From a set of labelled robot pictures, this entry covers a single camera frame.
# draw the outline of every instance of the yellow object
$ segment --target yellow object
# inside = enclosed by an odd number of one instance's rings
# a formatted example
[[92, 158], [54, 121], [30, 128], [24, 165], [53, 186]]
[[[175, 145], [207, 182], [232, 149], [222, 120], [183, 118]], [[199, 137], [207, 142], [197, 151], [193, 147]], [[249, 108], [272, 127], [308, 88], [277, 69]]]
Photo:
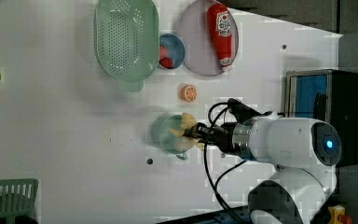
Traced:
[[197, 120], [191, 114], [188, 113], [182, 114], [182, 124], [181, 124], [182, 130], [176, 130], [173, 128], [169, 129], [170, 133], [172, 133], [173, 135], [179, 138], [179, 141], [175, 143], [175, 149], [179, 151], [187, 151], [195, 145], [197, 145], [199, 149], [203, 149], [203, 144], [199, 144], [199, 139], [183, 137], [183, 135], [185, 134], [185, 129], [190, 129], [196, 125], [197, 125]]
[[197, 125], [197, 120], [191, 114], [188, 114], [188, 113], [183, 113], [182, 114], [181, 128], [183, 130], [192, 128], [192, 127], [194, 127], [196, 125]]
[[341, 205], [337, 205], [334, 207], [328, 207], [328, 210], [331, 214], [331, 219], [328, 224], [342, 224], [342, 222], [338, 221], [338, 217], [345, 215], [345, 208]]
[[173, 135], [175, 135], [176, 137], [182, 137], [183, 134], [185, 134], [185, 130], [176, 130], [176, 129], [173, 129], [173, 128], [170, 128], [170, 133], [172, 133]]

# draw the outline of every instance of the red food item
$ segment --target red food item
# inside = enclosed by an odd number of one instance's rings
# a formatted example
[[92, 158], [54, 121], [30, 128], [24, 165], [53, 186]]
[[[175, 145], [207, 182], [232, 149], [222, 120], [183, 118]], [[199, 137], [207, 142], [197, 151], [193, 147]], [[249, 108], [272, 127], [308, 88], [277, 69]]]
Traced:
[[214, 48], [219, 58], [220, 66], [223, 71], [231, 69], [231, 22], [225, 5], [217, 3], [209, 7], [207, 12], [209, 33], [214, 44]]
[[165, 48], [163, 45], [159, 46], [159, 59], [163, 59], [167, 56], [168, 54], [168, 49]]
[[163, 58], [161, 61], [159, 61], [159, 64], [165, 68], [172, 68], [173, 62], [170, 58]]

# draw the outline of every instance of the blue bowl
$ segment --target blue bowl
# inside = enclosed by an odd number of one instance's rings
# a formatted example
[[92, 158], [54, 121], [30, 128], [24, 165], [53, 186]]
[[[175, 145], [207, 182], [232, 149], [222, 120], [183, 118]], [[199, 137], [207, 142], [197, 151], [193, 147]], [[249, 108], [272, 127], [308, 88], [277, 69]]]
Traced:
[[161, 35], [159, 44], [168, 49], [167, 58], [172, 59], [172, 68], [166, 68], [158, 63], [160, 69], [175, 69], [182, 65], [185, 60], [186, 50], [182, 40], [173, 34]]

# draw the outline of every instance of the blue indicator light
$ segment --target blue indicator light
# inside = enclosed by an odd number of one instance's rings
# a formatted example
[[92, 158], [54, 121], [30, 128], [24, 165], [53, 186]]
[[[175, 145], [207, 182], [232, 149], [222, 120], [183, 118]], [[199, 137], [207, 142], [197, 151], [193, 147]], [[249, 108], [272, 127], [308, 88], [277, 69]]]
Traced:
[[332, 147], [333, 147], [333, 142], [332, 142], [332, 141], [327, 141], [327, 142], [326, 142], [326, 145], [327, 145], [329, 148], [332, 148]]

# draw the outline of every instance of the black cable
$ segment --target black cable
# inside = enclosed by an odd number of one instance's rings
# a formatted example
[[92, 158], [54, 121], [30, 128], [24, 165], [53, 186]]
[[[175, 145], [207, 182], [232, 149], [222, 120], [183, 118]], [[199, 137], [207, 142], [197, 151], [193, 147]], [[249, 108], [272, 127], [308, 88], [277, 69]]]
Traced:
[[[212, 113], [212, 110], [214, 108], [216, 108], [219, 105], [222, 105], [223, 103], [220, 104], [216, 104], [213, 107], [211, 107], [209, 114], [208, 114], [208, 118], [210, 117], [209, 115]], [[216, 118], [214, 119], [214, 121], [211, 123], [211, 128], [209, 129], [206, 137], [205, 137], [205, 142], [208, 142], [208, 138], [212, 132], [212, 127], [215, 125], [215, 123], [217, 122], [217, 120], [222, 116], [223, 113], [228, 111], [228, 107], [224, 108], [222, 111], [220, 111], [220, 113], [216, 116]], [[221, 197], [221, 195], [219, 194], [219, 192], [217, 191], [217, 188], [214, 186], [212, 178], [211, 178], [211, 174], [209, 173], [209, 168], [208, 168], [208, 159], [207, 159], [207, 144], [205, 143], [204, 145], [204, 167], [205, 167], [205, 172], [206, 175], [208, 176], [208, 180], [210, 185], [212, 186], [213, 192], [215, 194], [215, 197], [217, 199], [217, 201], [220, 203], [220, 205], [223, 207], [223, 209], [225, 209], [225, 211], [231, 216], [231, 218], [233, 218], [237, 223], [244, 223], [242, 221], [242, 219], [235, 214], [231, 207], [225, 202], [225, 200]]]
[[213, 105], [213, 106], [209, 109], [209, 111], [208, 111], [208, 121], [209, 121], [210, 123], [213, 122], [213, 121], [212, 121], [212, 112], [213, 112], [213, 110], [214, 110], [215, 108], [217, 108], [218, 106], [220, 106], [220, 105], [228, 105], [228, 103], [217, 103], [217, 104]]
[[214, 183], [214, 187], [217, 188], [217, 186], [219, 185], [220, 180], [228, 173], [230, 173], [231, 171], [233, 171], [234, 169], [238, 168], [239, 166], [243, 165], [244, 163], [246, 163], [246, 161], [242, 161], [238, 164], [236, 164], [235, 166], [229, 168], [228, 170], [226, 170], [224, 173], [222, 173], [219, 178], [217, 178], [216, 182]]

